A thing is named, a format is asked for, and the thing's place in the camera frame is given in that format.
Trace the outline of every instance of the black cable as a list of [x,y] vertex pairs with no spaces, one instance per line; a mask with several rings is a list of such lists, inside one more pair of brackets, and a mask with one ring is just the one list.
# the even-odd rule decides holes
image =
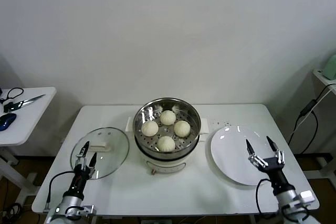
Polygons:
[[55,176],[50,180],[50,183],[49,183],[49,190],[48,190],[48,197],[47,197],[47,202],[46,202],[46,203],[50,203],[50,198],[51,198],[51,184],[53,183],[54,179],[57,178],[57,177],[60,176],[60,175],[66,174],[66,173],[75,173],[75,172],[72,171],[72,170],[69,170],[69,171],[67,171],[67,172],[62,172],[62,173],[59,173],[59,174],[55,175]]
[[[14,97],[9,97],[9,94],[10,94],[13,90],[15,90],[15,89],[20,89],[20,90],[21,90],[21,93],[15,95]],[[6,100],[8,100],[8,99],[14,99],[14,98],[18,97],[19,95],[22,95],[23,92],[24,92],[24,90],[23,90],[22,88],[12,88],[12,89],[9,90],[9,92],[7,93],[7,98],[6,98]]]
[[313,135],[312,139],[310,140],[309,144],[307,145],[307,147],[306,147],[300,154],[303,154],[303,153],[309,148],[309,146],[311,145],[311,143],[312,143],[313,140],[315,139],[317,130],[319,129],[319,120],[317,119],[317,116],[315,115],[314,111],[311,111],[311,114],[314,116],[315,121],[316,121],[315,132],[314,132],[314,135]]
[[80,207],[80,206],[70,206],[68,207],[66,210],[65,210],[65,215],[67,214],[67,212],[72,209],[72,208],[76,208],[76,209],[79,209],[79,210],[84,210],[84,207]]
[[6,194],[5,194],[4,203],[2,205],[2,212],[4,212],[4,210],[5,210],[5,204],[6,204],[7,194],[8,194],[8,179],[6,179]]
[[261,212],[261,210],[260,210],[260,207],[259,207],[259,201],[258,201],[258,191],[259,191],[259,187],[260,187],[261,183],[264,182],[264,181],[270,181],[270,180],[269,180],[268,178],[263,178],[263,179],[261,179],[261,180],[259,181],[259,183],[258,183],[258,185],[257,185],[257,189],[256,189],[256,203],[257,203],[257,208],[258,208],[258,211],[259,211],[259,215],[260,215],[262,218],[264,218],[265,220],[269,220],[269,219],[275,217],[276,215],[275,215],[275,214],[272,214],[272,215],[270,215],[270,216],[265,216],[265,215]]
[[36,222],[36,224],[38,224],[38,223],[40,222],[40,218],[41,218],[41,215],[40,215],[40,214],[38,214],[38,219],[37,219],[37,222]]
[[[308,210],[307,207],[302,207],[302,208],[305,210],[305,213],[306,213],[306,216],[304,216],[304,217],[302,218],[302,221],[304,221],[304,220],[306,220],[306,219],[309,217],[310,213],[309,213],[309,210]],[[294,220],[294,219],[289,218],[289,217],[285,214],[285,209],[286,209],[286,206],[284,206],[284,207],[281,208],[282,216],[283,216],[286,220],[288,220],[288,221],[295,222],[295,223],[299,223],[298,220]]]
[[293,129],[293,133],[292,133],[292,136],[290,136],[288,145],[290,144],[290,142],[292,142],[292,139],[293,139],[293,136],[294,136],[296,127],[298,126],[298,122],[299,122],[299,119],[300,119],[301,117],[302,117],[302,116],[299,115],[298,118],[297,118],[296,121],[295,121],[295,126],[294,126],[294,129]]
[[5,208],[6,215],[2,217],[3,224],[15,223],[23,213],[22,206],[19,203],[13,203]]
[[316,100],[320,98],[320,96],[323,94],[323,92],[326,90],[327,87],[332,86],[332,85],[336,85],[336,83],[331,83],[331,84],[326,85],[324,89],[322,89],[321,93],[317,96]]

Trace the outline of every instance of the glass lid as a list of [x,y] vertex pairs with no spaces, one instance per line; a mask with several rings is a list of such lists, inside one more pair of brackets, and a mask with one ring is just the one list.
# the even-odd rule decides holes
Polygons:
[[115,172],[125,161],[130,149],[128,137],[120,129],[113,127],[96,129],[82,137],[74,146],[70,158],[72,169],[75,167],[76,155],[80,153],[87,141],[90,142],[86,153],[87,165],[97,152],[96,171],[91,179],[104,178]]

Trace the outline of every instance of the cable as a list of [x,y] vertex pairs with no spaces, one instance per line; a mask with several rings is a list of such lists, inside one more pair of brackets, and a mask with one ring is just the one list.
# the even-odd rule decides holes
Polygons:
[[269,219],[275,217],[276,215],[275,215],[275,214],[272,214],[272,215],[270,215],[270,216],[265,216],[265,215],[261,212],[261,210],[260,210],[260,207],[259,207],[259,201],[258,201],[258,191],[259,191],[259,187],[260,187],[261,183],[264,182],[264,181],[269,181],[269,182],[271,182],[268,178],[263,178],[263,179],[261,179],[261,180],[259,181],[259,183],[258,183],[258,185],[257,185],[257,189],[256,189],[256,203],[257,203],[257,208],[258,208],[258,211],[259,211],[259,215],[260,215],[262,218],[264,218],[265,220],[269,220]]
[[294,132],[295,132],[295,130],[296,130],[296,127],[297,127],[297,125],[298,125],[298,122],[299,122],[299,119],[301,118],[302,116],[298,116],[298,118],[296,119],[296,121],[295,121],[295,126],[294,126],[294,129],[293,129],[293,133],[291,134],[291,136],[290,136],[290,139],[289,139],[289,141],[288,141],[288,145],[290,145],[290,142],[292,142],[292,139],[293,139],[293,136],[294,136]]
[[[15,95],[15,96],[13,96],[13,97],[9,97],[9,94],[13,91],[13,90],[15,90],[15,89],[20,89],[21,90],[21,93],[20,94],[17,94],[17,95]],[[6,98],[6,100],[8,100],[8,99],[14,99],[14,98],[17,98],[19,95],[22,95],[23,94],[23,92],[24,92],[24,90],[22,89],[22,88],[12,88],[11,90],[9,90],[9,92],[7,93],[7,98]]]
[[201,218],[199,218],[197,221],[194,222],[194,224],[198,223],[200,220],[203,220],[206,216],[203,216]]
[[70,206],[68,207],[66,210],[65,210],[65,215],[68,213],[68,211],[72,208],[76,208],[76,209],[79,209],[79,210],[84,210],[84,207],[80,207],[80,206]]
[[313,108],[307,113],[307,115],[303,118],[303,120],[299,123],[299,125],[296,127],[296,129],[289,135],[292,136],[294,134],[295,131],[298,130],[298,128],[300,127],[300,125],[307,119],[307,117],[309,116],[309,114],[313,111],[313,109],[315,109],[315,107],[332,91],[333,89],[330,89],[314,106]]
[[332,85],[336,85],[336,83],[331,83],[331,84],[326,85],[324,89],[322,89],[321,93],[317,96],[316,100],[320,98],[320,96],[323,94],[323,92],[326,90],[327,87],[332,86]]
[[185,221],[189,217],[185,217],[183,220],[181,220],[178,224],[181,224],[183,221]]
[[315,115],[315,112],[312,111],[311,114],[314,116],[315,121],[316,121],[315,132],[314,132],[314,135],[313,135],[312,139],[310,140],[309,144],[307,145],[307,147],[300,154],[303,154],[309,148],[309,146],[311,145],[311,143],[313,142],[313,140],[316,136],[317,130],[319,129],[319,120],[317,119],[317,116]]
[[13,203],[9,207],[5,208],[6,215],[2,217],[3,224],[15,223],[23,213],[22,206],[19,203]]
[[62,173],[59,173],[59,174],[55,175],[55,176],[50,180],[50,183],[49,183],[49,190],[48,190],[48,197],[47,197],[47,201],[46,201],[46,206],[48,206],[48,204],[50,203],[50,199],[51,199],[51,184],[53,183],[54,179],[57,178],[57,177],[60,176],[60,175],[67,174],[67,173],[75,173],[75,172],[72,171],[72,170],[69,170],[69,171],[67,171],[67,172],[62,172]]
[[6,179],[6,194],[5,194],[4,203],[3,203],[3,205],[2,205],[2,212],[5,211],[5,204],[6,204],[7,194],[8,194],[8,179]]
[[302,221],[306,220],[310,215],[308,208],[307,207],[302,207],[305,210],[306,216],[304,216],[302,218],[302,220],[300,220],[300,221],[299,220],[294,220],[294,219],[289,218],[288,215],[285,214],[285,209],[286,208],[287,208],[286,206],[283,206],[281,208],[281,214],[286,220],[291,221],[291,222],[301,223]]
[[36,224],[38,224],[38,223],[40,222],[40,218],[41,218],[41,215],[40,215],[40,214],[38,214],[38,219],[37,219],[37,222],[36,222]]

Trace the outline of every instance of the green object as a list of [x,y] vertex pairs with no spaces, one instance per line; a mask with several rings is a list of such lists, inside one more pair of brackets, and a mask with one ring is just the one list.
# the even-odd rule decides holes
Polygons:
[[336,55],[330,57],[322,74],[329,80],[336,79]]

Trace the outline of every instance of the shelf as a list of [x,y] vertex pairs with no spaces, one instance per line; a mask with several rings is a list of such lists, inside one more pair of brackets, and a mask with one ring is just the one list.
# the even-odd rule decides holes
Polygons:
[[[313,74],[326,86],[328,84],[336,83],[336,80],[329,80],[322,74],[322,69],[314,69]],[[332,89],[332,92],[336,94],[336,86],[329,86],[329,89]]]

